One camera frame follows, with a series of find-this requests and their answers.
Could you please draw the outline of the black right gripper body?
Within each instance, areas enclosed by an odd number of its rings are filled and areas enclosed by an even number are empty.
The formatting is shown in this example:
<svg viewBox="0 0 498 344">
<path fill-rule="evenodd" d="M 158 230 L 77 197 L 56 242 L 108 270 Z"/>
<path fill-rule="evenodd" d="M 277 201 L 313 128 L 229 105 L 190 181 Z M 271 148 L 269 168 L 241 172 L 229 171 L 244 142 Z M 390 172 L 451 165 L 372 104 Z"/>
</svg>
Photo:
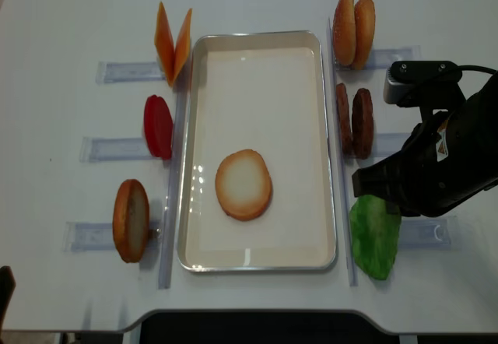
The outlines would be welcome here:
<svg viewBox="0 0 498 344">
<path fill-rule="evenodd" d="M 497 186 L 497 116 L 440 111 L 393 157 L 393 201 L 410 213 L 441 216 Z"/>
</svg>

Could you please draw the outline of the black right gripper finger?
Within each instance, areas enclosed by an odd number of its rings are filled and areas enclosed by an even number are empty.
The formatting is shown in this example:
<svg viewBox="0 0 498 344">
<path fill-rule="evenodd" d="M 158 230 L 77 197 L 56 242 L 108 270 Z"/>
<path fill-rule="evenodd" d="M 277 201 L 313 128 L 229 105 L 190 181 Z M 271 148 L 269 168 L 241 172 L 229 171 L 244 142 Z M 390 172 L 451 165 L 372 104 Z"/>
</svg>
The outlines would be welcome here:
<svg viewBox="0 0 498 344">
<path fill-rule="evenodd" d="M 399 206 L 393 202 L 385 201 L 386 213 L 390 215 L 401 215 Z"/>
<path fill-rule="evenodd" d="M 359 168 L 352 175 L 353 194 L 356 198 L 373 195 L 400 204 L 401 186 L 402 174 L 397 156 L 388 157 L 370 167 Z"/>
</svg>

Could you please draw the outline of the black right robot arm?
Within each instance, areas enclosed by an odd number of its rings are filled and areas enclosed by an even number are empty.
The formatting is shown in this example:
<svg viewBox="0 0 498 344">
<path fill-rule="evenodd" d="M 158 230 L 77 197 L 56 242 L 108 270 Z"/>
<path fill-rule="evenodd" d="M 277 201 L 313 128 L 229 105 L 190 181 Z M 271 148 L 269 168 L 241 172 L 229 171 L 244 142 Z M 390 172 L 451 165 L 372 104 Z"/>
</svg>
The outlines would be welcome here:
<svg viewBox="0 0 498 344">
<path fill-rule="evenodd" d="M 418 215 L 440 216 L 497 182 L 497 77 L 454 111 L 414 127 L 386 171 L 381 197 Z"/>
</svg>

